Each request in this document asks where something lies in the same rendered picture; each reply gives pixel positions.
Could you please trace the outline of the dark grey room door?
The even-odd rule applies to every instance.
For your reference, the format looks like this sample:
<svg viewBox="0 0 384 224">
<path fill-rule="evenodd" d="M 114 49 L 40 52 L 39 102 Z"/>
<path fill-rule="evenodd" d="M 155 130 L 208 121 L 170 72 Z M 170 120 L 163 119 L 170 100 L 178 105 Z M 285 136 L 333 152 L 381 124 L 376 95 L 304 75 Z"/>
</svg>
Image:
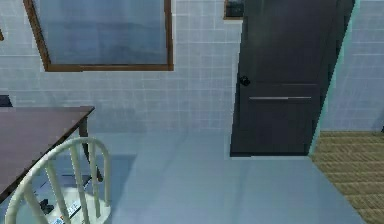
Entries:
<svg viewBox="0 0 384 224">
<path fill-rule="evenodd" d="M 306 156 L 357 0 L 245 0 L 232 157 Z M 248 86 L 239 82 L 250 80 Z M 309 96 L 307 101 L 248 97 Z"/>
</svg>

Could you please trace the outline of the small brown framed picture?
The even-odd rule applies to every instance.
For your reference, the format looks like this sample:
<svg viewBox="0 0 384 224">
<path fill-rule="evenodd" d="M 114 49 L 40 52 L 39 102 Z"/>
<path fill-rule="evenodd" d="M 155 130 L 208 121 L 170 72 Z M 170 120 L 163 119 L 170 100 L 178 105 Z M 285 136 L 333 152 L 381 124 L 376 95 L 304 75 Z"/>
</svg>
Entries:
<svg viewBox="0 0 384 224">
<path fill-rule="evenodd" d="M 240 20 L 243 18 L 244 0 L 225 0 L 224 18 L 226 20 Z"/>
</svg>

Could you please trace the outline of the brown framed window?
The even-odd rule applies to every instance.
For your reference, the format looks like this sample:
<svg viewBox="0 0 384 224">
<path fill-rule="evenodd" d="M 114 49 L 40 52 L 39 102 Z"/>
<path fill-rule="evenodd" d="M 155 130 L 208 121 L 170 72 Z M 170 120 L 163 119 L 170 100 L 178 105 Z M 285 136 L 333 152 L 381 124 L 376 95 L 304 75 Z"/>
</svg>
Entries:
<svg viewBox="0 0 384 224">
<path fill-rule="evenodd" d="M 22 0 L 45 72 L 172 71 L 171 0 Z"/>
</svg>

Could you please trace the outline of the white spindle back chair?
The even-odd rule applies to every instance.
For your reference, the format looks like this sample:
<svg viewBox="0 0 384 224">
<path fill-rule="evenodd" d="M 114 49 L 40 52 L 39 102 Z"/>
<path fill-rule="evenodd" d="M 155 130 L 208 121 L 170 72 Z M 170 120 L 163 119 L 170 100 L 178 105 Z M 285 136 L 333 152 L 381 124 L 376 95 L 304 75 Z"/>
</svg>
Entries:
<svg viewBox="0 0 384 224">
<path fill-rule="evenodd" d="M 92 193 L 85 191 L 80 171 L 78 145 L 86 144 L 89 150 Z M 61 187 L 53 160 L 64 151 L 70 151 L 76 185 Z M 100 197 L 97 180 L 96 151 L 100 150 L 104 162 L 104 198 Z M 44 169 L 48 176 L 56 204 L 45 214 L 33 192 L 32 181 Z M 4 224 L 17 224 L 21 214 L 30 209 L 32 220 L 24 224 L 107 224 L 111 215 L 111 160 L 105 144 L 94 137 L 77 137 L 61 143 L 39 159 L 21 180 L 12 195 Z"/>
</svg>

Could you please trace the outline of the dark brown wooden table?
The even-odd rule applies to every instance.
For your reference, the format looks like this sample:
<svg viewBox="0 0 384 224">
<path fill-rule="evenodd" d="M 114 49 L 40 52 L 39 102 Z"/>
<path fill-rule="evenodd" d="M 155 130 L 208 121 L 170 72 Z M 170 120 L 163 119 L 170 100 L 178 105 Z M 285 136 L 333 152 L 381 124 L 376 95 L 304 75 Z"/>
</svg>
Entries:
<svg viewBox="0 0 384 224">
<path fill-rule="evenodd" d="M 0 204 L 43 155 L 79 130 L 88 136 L 94 106 L 0 108 Z"/>
</svg>

